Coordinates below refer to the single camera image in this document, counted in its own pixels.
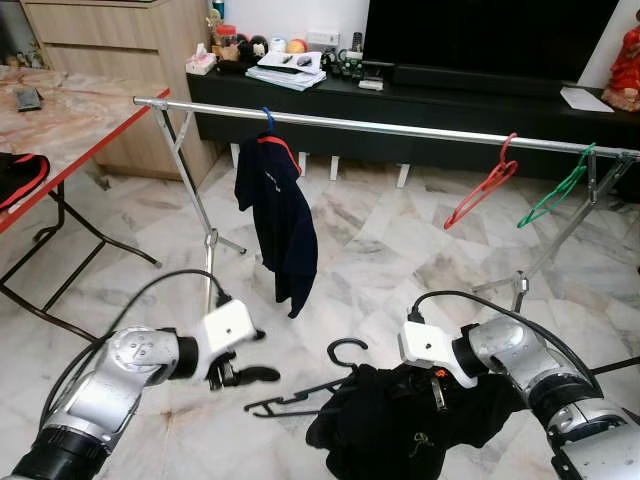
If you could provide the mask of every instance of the marble table top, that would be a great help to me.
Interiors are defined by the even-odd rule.
[[[37,88],[42,109],[18,112],[16,88]],[[148,108],[132,97],[169,94],[158,84],[0,65],[0,151],[47,156],[51,172],[28,198],[0,212],[0,233]]]

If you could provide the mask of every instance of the dark blue shirt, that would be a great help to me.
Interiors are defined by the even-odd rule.
[[[263,264],[275,273],[276,302],[291,298],[291,318],[304,306],[318,265],[318,240],[299,176],[283,139],[263,134],[242,144],[235,195],[240,210],[253,206]]]

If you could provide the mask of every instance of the white paper sheet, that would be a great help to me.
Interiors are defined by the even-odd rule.
[[[274,70],[265,70],[260,67],[252,67],[245,74],[247,77],[262,80],[263,82],[273,83],[281,87],[291,88],[293,90],[303,91],[316,83],[327,78],[326,72],[320,71],[317,74],[311,73],[284,73]]]
[[[560,90],[560,95],[562,95],[562,98],[567,101],[571,108],[576,110],[613,113],[613,108],[598,100],[583,88],[563,87],[562,90]]]
[[[298,60],[301,57],[306,57],[305,60],[311,60],[311,63],[305,67],[298,65]],[[281,52],[269,52],[263,58],[260,59],[258,65],[261,67],[286,67],[294,68],[300,72],[317,74],[322,71],[320,65],[320,58],[322,53],[320,52],[307,52],[307,53],[281,53]]]

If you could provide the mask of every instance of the black clothing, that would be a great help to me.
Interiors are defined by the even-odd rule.
[[[320,414],[307,443],[330,451],[327,467],[340,480],[433,480],[448,448],[482,447],[524,408],[508,379],[485,375],[472,389],[451,381],[448,410],[437,412],[431,375],[407,365],[361,365],[322,409],[339,413]]]
[[[43,155],[0,153],[0,210],[35,190],[47,178],[50,168]]]
[[[263,264],[275,273],[276,302],[291,297],[291,318],[306,302],[318,264],[318,240],[296,184],[299,176],[300,167],[281,138],[264,134],[242,144],[235,195],[240,210],[253,206]]]

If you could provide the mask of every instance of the marble floor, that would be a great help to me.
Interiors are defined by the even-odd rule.
[[[329,160],[309,159],[307,177],[299,183],[313,211],[319,272],[307,305],[291,320],[288,305],[274,302],[272,274],[261,265],[251,212],[237,208],[231,160],[225,156],[216,164],[201,189],[204,203],[220,231],[249,251],[241,257],[219,247],[215,270],[268,334],[266,341],[239,349],[236,366],[271,365],[282,380],[222,393],[180,383],[150,389],[100,478],[332,478],[324,465],[326,452],[304,443],[310,418],[260,420],[242,406],[344,376],[345,369],[332,365],[325,353],[337,338],[355,336],[370,346],[367,351],[344,347],[346,358],[394,367],[396,333],[419,294],[468,290],[528,266],[585,195],[576,191],[553,215],[519,230],[517,221],[552,185],[513,179],[445,232],[445,218],[481,176],[414,168],[399,190],[397,171],[393,165],[342,161],[338,181],[330,182]],[[157,256],[164,266],[157,270],[105,248],[52,310],[96,334],[150,279],[203,264],[200,225],[181,184],[114,177],[111,186],[102,191],[80,172],[69,180],[67,196],[105,232]],[[0,265],[19,258],[34,231],[54,217],[52,203],[43,201],[0,236]],[[43,302],[93,246],[93,238],[69,221],[10,285]],[[603,202],[533,278],[523,313],[562,336],[589,366],[638,355],[639,263],[640,209]],[[509,287],[487,296],[510,305]],[[185,329],[200,320],[202,310],[202,281],[181,278],[144,295],[125,324]],[[425,303],[422,310],[429,322],[451,333],[491,315],[450,298]],[[0,299],[0,475],[29,448],[48,389],[83,345]],[[640,411],[640,369],[600,380],[612,399]],[[553,479],[550,458],[541,427],[520,412],[484,448],[450,450],[441,478]]]

